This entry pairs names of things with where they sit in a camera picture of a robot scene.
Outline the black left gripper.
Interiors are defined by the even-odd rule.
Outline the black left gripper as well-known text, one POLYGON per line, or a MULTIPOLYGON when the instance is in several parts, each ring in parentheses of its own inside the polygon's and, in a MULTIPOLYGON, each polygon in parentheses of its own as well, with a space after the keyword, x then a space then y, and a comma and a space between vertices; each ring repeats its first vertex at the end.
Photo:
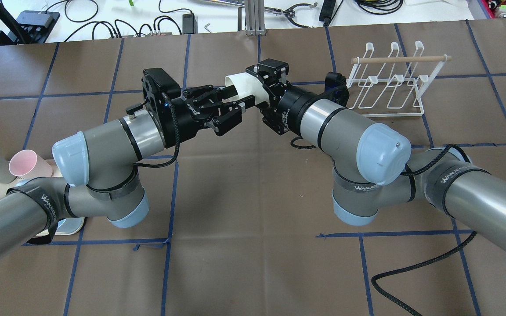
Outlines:
POLYGON ((204 85, 181 90, 179 98, 167 102, 165 146, 175 146, 194 138, 199 130, 212 128, 217 136, 227 134, 242 122, 242 108, 232 107, 227 114, 220 108, 223 100, 237 96, 235 86, 204 85))

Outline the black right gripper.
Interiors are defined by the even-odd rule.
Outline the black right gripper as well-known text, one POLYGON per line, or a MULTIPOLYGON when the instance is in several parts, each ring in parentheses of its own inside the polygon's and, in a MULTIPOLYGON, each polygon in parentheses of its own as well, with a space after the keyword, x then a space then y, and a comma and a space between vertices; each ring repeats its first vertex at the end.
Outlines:
POLYGON ((277 134, 288 131, 300 136, 301 119, 311 100, 311 92, 294 86, 287 80, 289 64, 274 59, 265 59, 246 68, 261 91, 268 95, 267 101, 257 104, 263 122, 277 134))

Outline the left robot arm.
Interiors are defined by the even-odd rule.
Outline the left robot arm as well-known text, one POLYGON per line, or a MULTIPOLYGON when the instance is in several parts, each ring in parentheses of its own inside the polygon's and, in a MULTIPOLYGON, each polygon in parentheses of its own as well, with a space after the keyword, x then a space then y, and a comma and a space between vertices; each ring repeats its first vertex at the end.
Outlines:
POLYGON ((52 147, 59 177, 22 176, 0 198, 0 259, 23 244, 50 244, 59 222, 106 217, 120 228, 149 211, 140 168, 174 164, 181 144, 211 128, 219 136, 242 122, 257 98, 235 86, 143 84, 126 116, 80 131, 52 147))

